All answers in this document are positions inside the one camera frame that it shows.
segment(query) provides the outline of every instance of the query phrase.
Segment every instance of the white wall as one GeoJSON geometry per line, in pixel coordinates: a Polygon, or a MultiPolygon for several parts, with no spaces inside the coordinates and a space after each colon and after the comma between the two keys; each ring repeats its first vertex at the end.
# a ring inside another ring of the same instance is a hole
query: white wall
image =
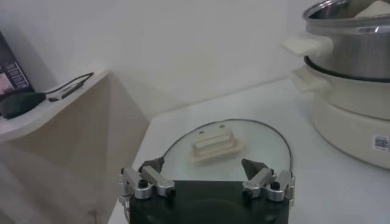
{"type": "Polygon", "coordinates": [[[38,89],[106,66],[150,119],[288,75],[314,1],[2,0],[0,30],[38,89]]]}

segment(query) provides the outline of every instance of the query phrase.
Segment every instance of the qr code sticker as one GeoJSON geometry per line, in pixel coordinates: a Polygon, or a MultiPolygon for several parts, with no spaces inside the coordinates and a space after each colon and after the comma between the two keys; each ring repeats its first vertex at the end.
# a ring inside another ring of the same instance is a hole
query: qr code sticker
{"type": "Polygon", "coordinates": [[[374,136],[372,148],[388,152],[390,149],[390,139],[384,136],[374,136]]]}

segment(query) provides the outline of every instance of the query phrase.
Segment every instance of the label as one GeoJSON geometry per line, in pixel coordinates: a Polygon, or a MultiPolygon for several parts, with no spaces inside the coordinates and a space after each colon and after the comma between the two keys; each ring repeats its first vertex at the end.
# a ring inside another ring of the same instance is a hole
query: label
{"type": "Polygon", "coordinates": [[[390,137],[373,135],[371,149],[382,152],[390,152],[390,137]]]}

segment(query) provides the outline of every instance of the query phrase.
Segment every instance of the black rim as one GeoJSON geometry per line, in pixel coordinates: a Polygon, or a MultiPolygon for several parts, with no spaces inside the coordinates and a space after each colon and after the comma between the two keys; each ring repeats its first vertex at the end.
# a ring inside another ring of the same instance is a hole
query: black rim
{"type": "Polygon", "coordinates": [[[317,70],[321,73],[332,75],[335,77],[343,78],[343,79],[350,79],[350,80],[356,80],[356,81],[363,81],[363,82],[382,82],[382,83],[390,83],[390,79],[379,79],[379,78],[365,78],[365,77],[355,77],[351,75],[345,75],[338,72],[333,72],[331,70],[322,68],[316,64],[314,64],[308,56],[305,56],[305,63],[307,66],[311,67],[314,70],[317,70]]]}
{"type": "Polygon", "coordinates": [[[203,124],[202,126],[200,127],[197,127],[195,128],[194,130],[188,132],[187,134],[183,135],[182,137],[180,137],[178,140],[176,140],[170,147],[167,151],[165,151],[164,155],[162,156],[163,158],[168,154],[169,151],[171,151],[171,149],[180,141],[182,140],[184,137],[188,136],[189,134],[195,132],[195,131],[198,131],[199,129],[203,128],[203,127],[206,127],[210,124],[215,124],[215,123],[219,123],[219,122],[224,122],[224,121],[249,121],[249,122],[254,122],[254,123],[258,123],[258,124],[261,124],[261,125],[264,125],[265,127],[267,128],[270,128],[272,131],[276,132],[281,138],[282,140],[285,142],[286,146],[287,146],[287,149],[288,149],[288,153],[290,155],[290,166],[289,166],[289,171],[293,171],[293,152],[291,150],[291,147],[290,145],[288,144],[288,141],[286,140],[286,138],[278,131],[276,130],[276,128],[264,123],[264,122],[261,122],[261,121],[256,121],[256,120],[251,120],[251,119],[240,119],[240,118],[230,118],[230,119],[224,119],[224,120],[220,120],[220,121],[213,121],[213,122],[210,122],[210,123],[207,123],[207,124],[203,124]]]}

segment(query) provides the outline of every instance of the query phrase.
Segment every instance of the screw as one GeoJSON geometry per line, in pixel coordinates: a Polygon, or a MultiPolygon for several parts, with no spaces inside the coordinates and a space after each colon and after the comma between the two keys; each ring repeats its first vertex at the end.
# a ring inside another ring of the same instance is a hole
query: screw
{"type": "Polygon", "coordinates": [[[277,181],[274,181],[271,183],[271,189],[272,190],[279,190],[280,189],[280,183],[277,181]]]}
{"type": "Polygon", "coordinates": [[[145,188],[145,187],[147,187],[147,181],[144,180],[144,179],[139,180],[139,182],[138,182],[138,187],[139,187],[139,188],[145,188]]]}

